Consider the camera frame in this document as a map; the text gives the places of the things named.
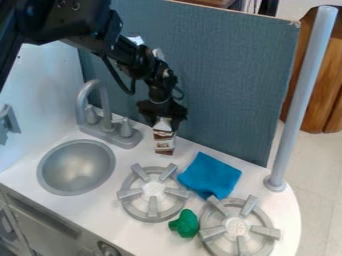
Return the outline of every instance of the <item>wall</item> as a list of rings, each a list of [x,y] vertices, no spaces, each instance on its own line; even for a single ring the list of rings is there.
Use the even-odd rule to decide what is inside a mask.
[[[141,35],[149,47],[161,48],[179,76],[189,116],[178,134],[266,166],[298,24],[160,0],[115,0],[112,7],[124,22],[123,35]],[[147,98],[147,86],[139,82],[137,94],[127,96],[99,58],[81,59],[85,79],[107,85],[112,111],[142,121],[136,102]]]
[[[0,94],[0,105],[12,105],[22,134],[9,133],[6,145],[0,145],[0,172],[63,136],[74,123],[76,94],[82,84],[75,48],[61,42],[23,45]]]

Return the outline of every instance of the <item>black robotic arm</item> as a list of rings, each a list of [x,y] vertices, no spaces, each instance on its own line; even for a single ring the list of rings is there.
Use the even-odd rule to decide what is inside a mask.
[[[153,125],[158,116],[171,117],[174,130],[187,110],[172,95],[177,77],[145,45],[121,35],[123,22],[111,0],[0,0],[0,92],[23,43],[42,45],[56,40],[99,56],[121,89],[135,94],[136,80],[149,87],[149,100],[138,103]],[[131,78],[128,88],[110,59]]]

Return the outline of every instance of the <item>blue cloth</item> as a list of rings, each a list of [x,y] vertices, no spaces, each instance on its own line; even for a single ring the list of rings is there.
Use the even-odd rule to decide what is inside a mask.
[[[215,195],[222,200],[233,191],[241,174],[241,171],[199,152],[192,164],[178,175],[178,180],[204,199]]]

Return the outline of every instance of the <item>sink basin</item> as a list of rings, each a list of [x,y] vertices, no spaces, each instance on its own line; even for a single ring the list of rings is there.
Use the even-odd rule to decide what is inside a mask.
[[[114,172],[115,156],[105,144],[75,140],[48,152],[38,166],[38,182],[47,191],[75,196],[89,192]]]

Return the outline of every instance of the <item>green plastic object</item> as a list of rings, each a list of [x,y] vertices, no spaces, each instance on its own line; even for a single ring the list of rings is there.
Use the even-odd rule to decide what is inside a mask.
[[[169,228],[177,231],[182,238],[192,238],[198,233],[199,221],[193,211],[184,209],[178,220],[169,222]]]

